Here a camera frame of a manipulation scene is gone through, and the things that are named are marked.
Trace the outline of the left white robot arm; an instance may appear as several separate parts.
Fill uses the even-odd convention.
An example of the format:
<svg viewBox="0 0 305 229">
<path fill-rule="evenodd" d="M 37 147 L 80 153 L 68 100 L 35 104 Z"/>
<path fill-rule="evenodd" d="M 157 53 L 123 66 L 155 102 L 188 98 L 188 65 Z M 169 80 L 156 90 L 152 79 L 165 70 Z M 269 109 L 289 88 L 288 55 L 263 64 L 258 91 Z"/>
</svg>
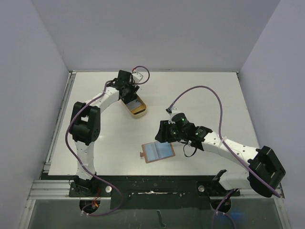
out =
<svg viewBox="0 0 305 229">
<path fill-rule="evenodd" d="M 119 100 L 124 103 L 135 100 L 142 79 L 143 75 L 136 71 L 120 70 L 116 78 L 105 83 L 101 93 L 73 106 L 65 141 L 78 161 L 74 183 L 86 196 L 92 196 L 97 190 L 93 151 L 101 131 L 101 114 Z"/>
</svg>

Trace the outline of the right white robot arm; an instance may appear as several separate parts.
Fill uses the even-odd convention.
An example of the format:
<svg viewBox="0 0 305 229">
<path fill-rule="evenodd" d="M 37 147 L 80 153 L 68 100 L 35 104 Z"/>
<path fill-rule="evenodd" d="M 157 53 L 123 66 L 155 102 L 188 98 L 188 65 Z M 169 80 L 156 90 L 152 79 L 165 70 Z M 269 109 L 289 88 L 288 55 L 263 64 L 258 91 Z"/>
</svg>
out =
<svg viewBox="0 0 305 229">
<path fill-rule="evenodd" d="M 184 113 L 162 120 L 155 140 L 160 143 L 184 142 L 195 150 L 214 153 L 243 166 L 247 171 L 244 174 L 222 175 L 212 183 L 217 195 L 223 195 L 231 189 L 250 187 L 266 198 L 280 196 L 276 188 L 286 171 L 274 150 L 268 146 L 256 148 L 222 138 L 210 128 L 189 122 Z"/>
</svg>

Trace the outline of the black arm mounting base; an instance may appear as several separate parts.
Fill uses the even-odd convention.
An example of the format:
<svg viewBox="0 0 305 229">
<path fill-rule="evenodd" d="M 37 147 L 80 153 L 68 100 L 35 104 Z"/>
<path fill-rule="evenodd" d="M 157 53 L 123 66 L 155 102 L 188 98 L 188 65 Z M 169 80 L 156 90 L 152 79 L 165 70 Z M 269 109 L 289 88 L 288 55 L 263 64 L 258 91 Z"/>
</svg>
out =
<svg viewBox="0 0 305 229">
<path fill-rule="evenodd" d="M 210 210 L 228 193 L 212 176 L 101 176 L 81 186 L 70 180 L 69 197 L 110 198 L 110 208 Z"/>
</svg>

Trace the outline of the tan leather card holder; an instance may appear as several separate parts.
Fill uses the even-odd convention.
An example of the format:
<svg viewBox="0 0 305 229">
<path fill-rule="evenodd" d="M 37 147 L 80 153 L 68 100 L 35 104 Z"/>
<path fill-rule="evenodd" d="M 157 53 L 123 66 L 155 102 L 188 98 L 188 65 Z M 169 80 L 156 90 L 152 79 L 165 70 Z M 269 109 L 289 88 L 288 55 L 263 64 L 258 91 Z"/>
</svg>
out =
<svg viewBox="0 0 305 229">
<path fill-rule="evenodd" d="M 143 158 L 145 162 L 152 163 L 174 157 L 175 152 L 171 143 L 160 143 L 158 141 L 146 143 L 142 145 L 142 151 L 140 152 L 140 158 Z"/>
</svg>

